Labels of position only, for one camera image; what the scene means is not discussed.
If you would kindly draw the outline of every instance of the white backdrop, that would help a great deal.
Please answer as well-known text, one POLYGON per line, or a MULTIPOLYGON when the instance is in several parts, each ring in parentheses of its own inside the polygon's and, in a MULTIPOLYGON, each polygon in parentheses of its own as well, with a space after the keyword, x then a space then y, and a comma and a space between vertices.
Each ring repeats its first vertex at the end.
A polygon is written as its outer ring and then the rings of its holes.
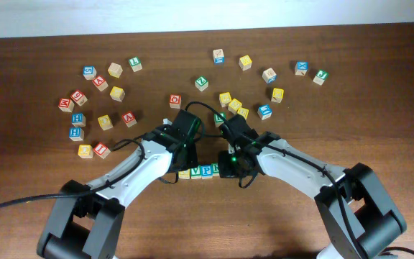
POLYGON ((414 22, 413 0, 0 0, 0 37, 414 22))

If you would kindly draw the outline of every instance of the green block face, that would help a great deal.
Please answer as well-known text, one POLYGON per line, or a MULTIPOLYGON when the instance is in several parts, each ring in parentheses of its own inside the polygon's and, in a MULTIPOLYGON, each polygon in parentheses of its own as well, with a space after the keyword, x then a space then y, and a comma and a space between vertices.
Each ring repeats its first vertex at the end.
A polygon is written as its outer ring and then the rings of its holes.
MULTIPOLYGON (((221 116, 223 116, 226 119, 226 113, 220 112, 221 116)), ((218 115, 214 114, 213 119, 215 120, 215 123, 217 122, 223 122, 223 119, 220 118, 218 115)))
POLYGON ((136 66, 136 65, 140 64, 140 59, 138 59, 138 57, 131 58, 131 59, 129 59, 129 64, 131 66, 136 66))
POLYGON ((213 163, 212 164, 212 168, 213 168, 213 173, 220 173, 219 164, 218 163, 213 163))
POLYGON ((207 83, 207 79, 201 76, 195 82, 198 83, 199 86, 203 86, 207 83))
POLYGON ((326 80, 328 78, 328 73, 325 71, 319 71, 317 73, 317 77, 322 79, 322 80, 326 80))
POLYGON ((191 173, 191 177, 201 176, 201 167, 198 166, 197 168, 191 168, 190 173, 191 173))

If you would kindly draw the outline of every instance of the brown table surface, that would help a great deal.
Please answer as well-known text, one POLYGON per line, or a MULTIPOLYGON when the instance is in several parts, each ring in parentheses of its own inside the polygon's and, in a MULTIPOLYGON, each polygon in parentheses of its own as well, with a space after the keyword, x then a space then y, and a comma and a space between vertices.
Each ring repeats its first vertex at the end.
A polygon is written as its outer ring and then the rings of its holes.
MULTIPOLYGON (((86 183, 134 150, 105 160, 78 157, 82 142, 68 138, 71 114, 57 107, 76 89, 88 98, 74 112, 85 114, 83 143, 92 145, 112 145, 173 119, 178 110, 169 108, 170 94, 220 110, 219 93, 230 91, 258 132, 275 132, 328 163, 373 168, 408 223, 392 245, 414 249, 414 24, 0 39, 0 202, 55 193, 70 179, 86 183), (226 54, 224 65, 213 64, 216 48, 226 54), (247 71, 238 66, 243 55, 253 60, 247 71), (127 61, 134 56, 143 65, 137 73, 127 61), (309 75, 294 75, 297 60, 309 62, 309 75), (122 65, 121 78, 107 73, 111 62, 122 65), (82 76, 85 65, 110 87, 95 89, 82 76), (277 80, 267 86, 262 72, 270 67, 277 80), (322 86, 312 82, 318 69, 330 74, 322 86), (194 86, 201 75, 209 80, 204 92, 194 86), (122 103, 110 98, 112 86, 125 90, 122 103), (273 87, 285 90, 281 104, 270 102, 273 87), (259 119, 261 104, 271 106, 270 119, 259 119), (138 121, 131 128, 119 117, 129 110, 138 121), (105 114, 114 128, 103 131, 97 117, 105 114)), ((216 132, 209 110, 192 112, 216 132)), ((225 140, 201 141, 200 163, 215 162, 226 148, 225 140)), ((37 258, 53 203, 0 210, 0 258, 37 258)), ((315 203, 276 178, 259 176, 245 190, 220 178, 156 181, 127 209, 116 255, 251 258, 316 252, 328 242, 315 203)))

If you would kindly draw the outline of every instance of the tabletop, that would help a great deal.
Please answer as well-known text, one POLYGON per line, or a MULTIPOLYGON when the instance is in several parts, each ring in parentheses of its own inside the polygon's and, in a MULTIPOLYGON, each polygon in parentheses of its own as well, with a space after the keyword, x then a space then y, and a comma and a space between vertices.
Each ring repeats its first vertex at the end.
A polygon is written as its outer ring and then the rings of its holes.
MULTIPOLYGON (((226 91, 249 109, 247 123, 258 133, 274 132, 327 163, 371 167, 408 223, 392 245, 414 249, 414 24, 0 39, 0 202, 102 176, 135 146, 81 159, 78 145, 113 145, 174 119, 170 94, 180 94, 182 106, 203 101, 229 118, 219 103, 226 91), (218 48, 223 65, 213 64, 218 48), (243 55, 252 59, 246 71, 238 65, 243 55), (143 66, 138 72, 128 63, 135 56, 143 66), (305 76, 295 76, 297 60, 308 61, 305 76), (124 69, 120 78, 108 74, 111 63, 124 69), (87 81, 85 65, 123 88, 123 102, 111 99, 111 87, 100 92, 87 81), (268 68, 277 74, 269 85, 262 79, 268 68), (319 69, 329 73, 322 86, 312 81, 319 69), (194 86, 199 76, 209 82, 202 92, 194 86), (280 104, 270 101, 274 87, 285 90, 280 104), (74 108, 87 119, 82 142, 69 139, 71 113, 58 108, 75 90, 88 99, 74 108), (272 116, 262 121, 263 104, 272 116), (130 128, 120 118, 127 111, 137 118, 130 128), (97 118, 105 114, 114 127, 103 131, 97 118)), ((209 110, 191 111, 207 133, 218 132, 209 110)), ((227 142, 204 139, 197 149, 200 164, 213 163, 227 142)), ((53 203, 0 210, 0 258, 38 258, 53 203)), ((265 258, 317 253, 328 243, 314 201, 276 178, 258 176, 247 189, 233 179, 155 181, 126 210, 116 255, 265 258)))

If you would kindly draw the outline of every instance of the red block face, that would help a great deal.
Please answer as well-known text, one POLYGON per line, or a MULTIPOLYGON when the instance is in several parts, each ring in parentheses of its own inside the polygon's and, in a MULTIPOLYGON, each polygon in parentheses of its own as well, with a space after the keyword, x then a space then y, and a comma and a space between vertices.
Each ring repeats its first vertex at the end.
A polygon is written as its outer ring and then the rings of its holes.
POLYGON ((171 94, 170 95, 170 103, 171 104, 179 104, 181 101, 181 96, 171 94))
POLYGON ((129 123, 135 119, 135 116, 131 112, 127 112, 126 114, 122 115, 122 119, 124 122, 129 123))
POLYGON ((100 143, 99 143, 99 144, 97 144, 97 146, 93 149, 93 151, 94 151, 97 155, 103 155, 107 149, 108 149, 108 148, 100 142, 100 143))
POLYGON ((93 84, 97 87, 99 87, 102 83, 105 82, 105 79, 101 76, 97 76, 94 80, 93 80, 93 84))
POLYGON ((83 96, 84 96, 84 94, 83 94, 83 93, 81 93, 79 90, 76 90, 76 92, 74 92, 74 93, 71 95, 71 98, 72 98, 73 100, 75 100, 75 101, 79 101, 79 99, 81 99, 83 96))
POLYGON ((61 98, 58 106, 68 108, 70 106, 70 101, 70 99, 61 98))

